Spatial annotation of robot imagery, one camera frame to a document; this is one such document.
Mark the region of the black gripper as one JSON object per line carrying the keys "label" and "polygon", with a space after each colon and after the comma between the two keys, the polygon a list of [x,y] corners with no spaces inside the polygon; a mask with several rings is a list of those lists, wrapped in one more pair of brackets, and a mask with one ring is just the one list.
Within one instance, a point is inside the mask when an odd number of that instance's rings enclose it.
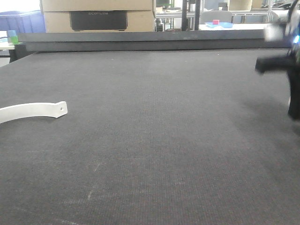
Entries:
{"label": "black gripper", "polygon": [[285,23],[274,23],[264,29],[264,40],[288,41],[291,47],[285,56],[259,57],[255,70],[264,74],[268,71],[286,71],[290,84],[288,115],[300,119],[300,2],[293,1]]}

